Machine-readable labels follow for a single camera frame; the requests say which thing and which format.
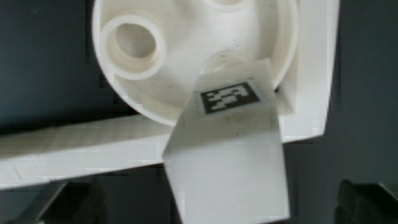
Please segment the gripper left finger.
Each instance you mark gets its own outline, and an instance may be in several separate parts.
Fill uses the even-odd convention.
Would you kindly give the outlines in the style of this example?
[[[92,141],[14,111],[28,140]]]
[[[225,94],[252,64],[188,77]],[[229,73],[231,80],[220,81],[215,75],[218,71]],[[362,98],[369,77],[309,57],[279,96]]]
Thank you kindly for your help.
[[[10,224],[108,224],[99,182],[49,184]]]

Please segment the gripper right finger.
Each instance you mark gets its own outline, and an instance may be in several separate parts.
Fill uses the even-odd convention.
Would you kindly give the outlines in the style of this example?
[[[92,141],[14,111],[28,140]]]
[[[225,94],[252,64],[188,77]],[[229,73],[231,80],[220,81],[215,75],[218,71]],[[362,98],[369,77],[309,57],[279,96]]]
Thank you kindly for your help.
[[[334,224],[398,224],[398,184],[341,181]]]

